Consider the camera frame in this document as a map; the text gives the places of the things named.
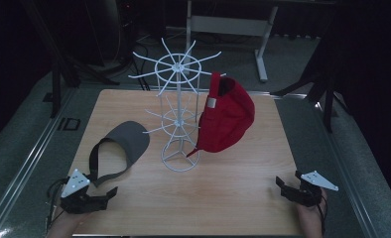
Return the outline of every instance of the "wooden table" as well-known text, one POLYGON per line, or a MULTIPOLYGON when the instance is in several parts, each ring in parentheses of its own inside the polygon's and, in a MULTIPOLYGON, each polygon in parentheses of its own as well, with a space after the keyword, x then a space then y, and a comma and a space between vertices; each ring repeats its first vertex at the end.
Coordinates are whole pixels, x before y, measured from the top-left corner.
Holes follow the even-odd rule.
MULTIPOLYGON (((164 94, 173 100, 176 93, 164 94)), ((183 92, 183 98, 190 94, 194 95, 183 92)), ((145 111, 160 113, 156 95, 156 91, 103 90, 71 170, 88 174, 92 147, 122 122, 158 128, 160 118, 145 111)), ((199 110, 205 97, 200 97, 199 110)), ((300 235, 295 206, 275 185, 276 176, 299 185, 280 116, 272 97, 251 97, 256 118, 241 141, 220 153, 201 152, 198 164, 187 172, 173 172, 162 163, 161 151, 169 137, 162 130, 151 133, 148 150, 126 174, 89 190, 92 195, 105 194, 119 186, 108 209, 93 213, 76 235, 300 235)), ((124 152, 115 143, 103 144, 99 175, 123 168, 124 152)))

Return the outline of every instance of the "circular wire base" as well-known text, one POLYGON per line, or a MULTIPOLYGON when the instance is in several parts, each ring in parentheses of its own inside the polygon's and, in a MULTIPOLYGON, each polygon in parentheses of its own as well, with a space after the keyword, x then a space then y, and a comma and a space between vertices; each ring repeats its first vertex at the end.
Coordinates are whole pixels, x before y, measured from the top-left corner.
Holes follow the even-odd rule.
POLYGON ((162 150, 162 162, 171 171, 189 171, 196 166, 199 160, 199 152, 187 158, 187 154, 194 148, 194 144, 188 139, 173 140, 162 150))

